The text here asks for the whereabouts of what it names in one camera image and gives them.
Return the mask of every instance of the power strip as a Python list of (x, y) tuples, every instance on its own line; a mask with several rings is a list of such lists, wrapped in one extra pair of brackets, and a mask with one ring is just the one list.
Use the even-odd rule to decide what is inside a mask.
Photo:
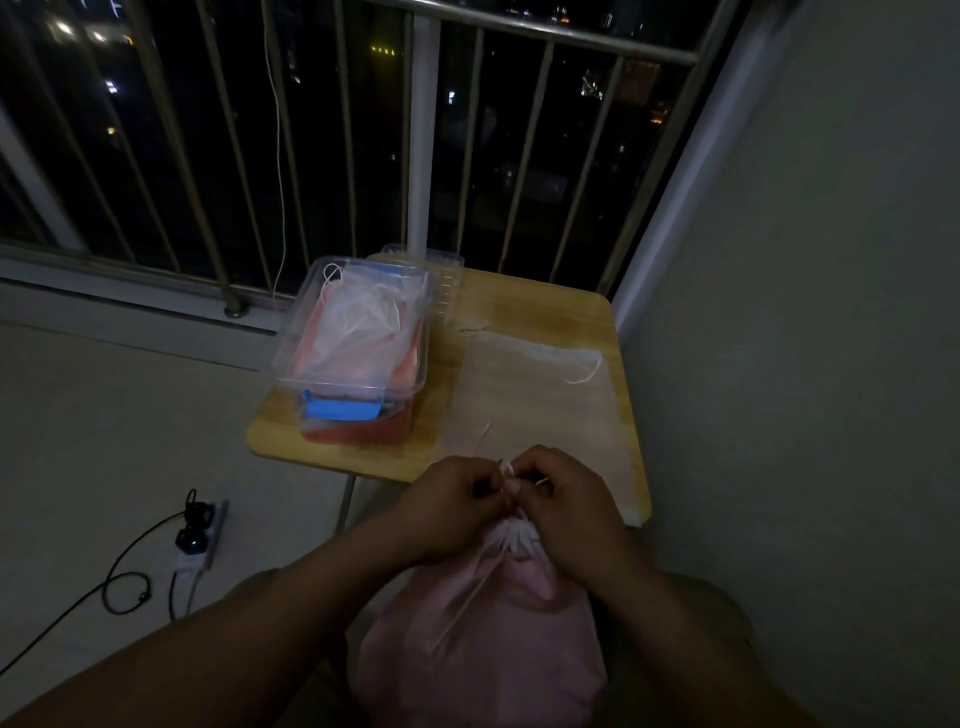
[(210, 504), (214, 507), (213, 522), (204, 530), (206, 534), (206, 551), (203, 553), (180, 553), (177, 562), (177, 571), (209, 571), (213, 563), (213, 553), (217, 550), (220, 541), (220, 532), (224, 529), (224, 519), (227, 517), (227, 507), (230, 501), (214, 500)]

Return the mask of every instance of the floor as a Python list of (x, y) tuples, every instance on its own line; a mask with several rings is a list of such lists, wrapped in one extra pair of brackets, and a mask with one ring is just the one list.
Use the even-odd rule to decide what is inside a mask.
[[(270, 386), (262, 374), (0, 324), (0, 377), (0, 665), (102, 581), (130, 541), (179, 511), (190, 488), (230, 500), (194, 608), (333, 532), (343, 475), (247, 451), (244, 429)], [(397, 488), (359, 480), (348, 522), (389, 506)], [(122, 563), (153, 577), (155, 597), (125, 617), (89, 599), (0, 680), (0, 719), (166, 623), (176, 531), (159, 529)], [(121, 582), (111, 599), (133, 604), (138, 590)], [(352, 642), (371, 621), (358, 618)]]

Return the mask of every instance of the white string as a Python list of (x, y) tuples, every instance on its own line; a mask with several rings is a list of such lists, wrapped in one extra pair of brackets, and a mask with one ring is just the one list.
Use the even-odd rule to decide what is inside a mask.
[[(333, 270), (328, 273), (327, 270), (329, 268), (333, 268)], [(327, 263), (324, 266), (324, 285), (322, 285), (320, 288), (320, 303), (326, 304), (326, 301), (324, 300), (324, 291), (326, 290), (327, 285), (333, 281), (333, 277), (338, 273), (341, 276), (344, 274), (344, 267), (342, 265), (337, 265), (336, 263)]]
[(565, 381), (567, 384), (583, 384), (583, 383), (586, 382), (586, 381), (590, 381), (591, 379), (593, 379), (593, 375), (595, 375), (595, 374), (597, 373), (597, 370), (600, 369), (600, 363), (601, 363), (602, 361), (603, 361), (603, 354), (600, 353), (600, 352), (597, 352), (597, 363), (596, 363), (596, 366), (593, 367), (593, 371), (592, 371), (592, 372), (590, 372), (590, 373), (589, 373), (587, 376), (585, 376), (583, 379), (577, 379), (577, 380), (575, 380), (575, 381), (570, 381), (569, 379), (564, 379), (564, 381)]
[(270, 90), (274, 93), (274, 109), (276, 110), (276, 181), (280, 187), (280, 240), (283, 243), (283, 256), (280, 258), (280, 267), (276, 269), (274, 287), (270, 291), (270, 298), (276, 300), (276, 285), (280, 282), (283, 273), (283, 264), (287, 261), (287, 210), (283, 202), (283, 175), (280, 172), (280, 100), (276, 97), (274, 73), (270, 66), (270, 51), (267, 47), (267, 3), (261, 3), (263, 8), (263, 58), (267, 62), (267, 79), (270, 81)]
[(487, 322), (487, 321), (485, 321), (485, 322), (483, 322), (482, 324), (480, 324), (480, 325), (478, 325), (478, 326), (472, 326), (472, 327), (465, 326), (465, 327), (460, 327), (460, 328), (457, 329), (457, 336), (463, 336), (464, 338), (468, 338), (468, 337), (470, 337), (470, 336), (476, 336), (477, 334), (483, 333), (484, 330), (486, 330), (486, 328), (487, 328), (489, 325), (490, 325), (490, 323)]

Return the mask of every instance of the clear plastic container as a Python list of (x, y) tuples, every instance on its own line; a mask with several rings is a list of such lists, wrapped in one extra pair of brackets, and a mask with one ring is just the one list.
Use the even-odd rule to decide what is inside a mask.
[[(301, 349), (310, 345), (308, 341), (304, 341), (304, 336), (311, 336), (312, 331), (316, 329), (318, 318), (323, 310), (320, 294), (327, 280), (324, 269), (327, 269), (331, 263), (341, 268), (348, 264), (374, 266), (379, 270), (389, 268), (398, 276), (424, 276), (428, 273), (423, 266), (400, 261), (372, 261), (333, 255), (318, 258), (310, 266), (300, 292), (277, 333), (278, 344), (271, 372), (280, 384), (310, 392), (331, 402), (371, 403), (411, 399), (423, 388), (426, 380), (427, 350), (430, 342), (430, 316), (427, 313), (433, 286), (433, 280), (429, 276), (427, 276), (424, 306), (413, 314), (419, 317), (418, 327), (414, 333), (417, 340), (416, 346), (411, 347), (388, 381), (357, 379), (333, 381), (328, 377), (319, 379), (303, 373), (303, 367), (300, 365), (303, 357)], [(336, 269), (331, 268), (327, 272), (332, 274), (331, 280), (336, 280), (339, 276)]]
[(433, 277), (433, 299), (430, 309), (434, 321), (445, 324), (453, 316), (464, 276), (464, 257), (457, 253), (427, 250), (416, 255), (396, 243), (386, 245), (381, 253), (371, 255), (369, 260), (383, 260), (425, 267)]

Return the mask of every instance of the finger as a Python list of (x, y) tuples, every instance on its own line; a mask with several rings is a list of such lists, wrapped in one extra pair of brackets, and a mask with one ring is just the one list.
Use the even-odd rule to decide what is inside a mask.
[(477, 501), (476, 513), (478, 526), (482, 527), (502, 519), (510, 512), (510, 497), (505, 493), (494, 493)]
[(538, 521), (544, 505), (550, 499), (538, 491), (537, 486), (529, 480), (510, 478), (504, 481), (503, 490), (516, 499), (516, 502), (526, 511), (530, 520), (534, 523)]
[(517, 477), (536, 472), (554, 478), (559, 476), (568, 464), (569, 455), (543, 445), (534, 445), (511, 462)]
[(497, 462), (485, 457), (465, 457), (462, 467), (470, 483), (475, 483), (477, 480), (493, 480), (494, 473), (500, 474)]

